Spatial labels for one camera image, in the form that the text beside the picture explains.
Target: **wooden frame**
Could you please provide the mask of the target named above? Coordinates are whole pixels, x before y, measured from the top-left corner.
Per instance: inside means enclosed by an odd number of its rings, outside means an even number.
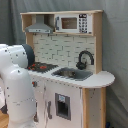
[[[58,33],[53,34],[69,34],[69,35],[85,35],[95,37],[95,74],[102,71],[102,10],[92,11],[67,11],[67,12],[29,12],[21,13],[22,16],[22,30],[32,25],[32,15],[38,14],[92,14],[93,15],[93,33],[92,34],[79,34],[79,33]],[[26,43],[32,48],[33,46],[33,33],[26,33]],[[83,128],[89,128],[89,89],[82,89],[83,98]],[[106,122],[106,88],[101,89],[101,128],[105,128]]]
[[[89,128],[89,89],[82,89],[83,93],[83,128]]]

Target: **gray wall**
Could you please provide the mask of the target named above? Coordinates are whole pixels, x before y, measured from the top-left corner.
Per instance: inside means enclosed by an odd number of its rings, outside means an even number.
[[[103,70],[116,77],[107,88],[107,121],[115,128],[128,128],[128,0],[10,1],[0,0],[0,43],[25,43],[20,12],[104,10]]]

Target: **microwave door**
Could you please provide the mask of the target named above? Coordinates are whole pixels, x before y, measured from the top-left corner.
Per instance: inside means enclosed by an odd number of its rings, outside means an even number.
[[[56,32],[79,33],[79,15],[58,15],[56,17]]]

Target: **burner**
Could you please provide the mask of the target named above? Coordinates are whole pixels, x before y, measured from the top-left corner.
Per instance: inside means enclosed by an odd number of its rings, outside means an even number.
[[[32,66],[28,67],[28,70],[37,71],[37,72],[47,72],[55,67],[58,67],[58,66],[52,65],[52,64],[35,62]]]

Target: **wooden floor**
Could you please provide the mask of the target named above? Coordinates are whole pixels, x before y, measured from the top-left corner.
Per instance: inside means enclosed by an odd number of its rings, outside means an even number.
[[[2,114],[0,111],[0,128],[8,127],[8,115]]]

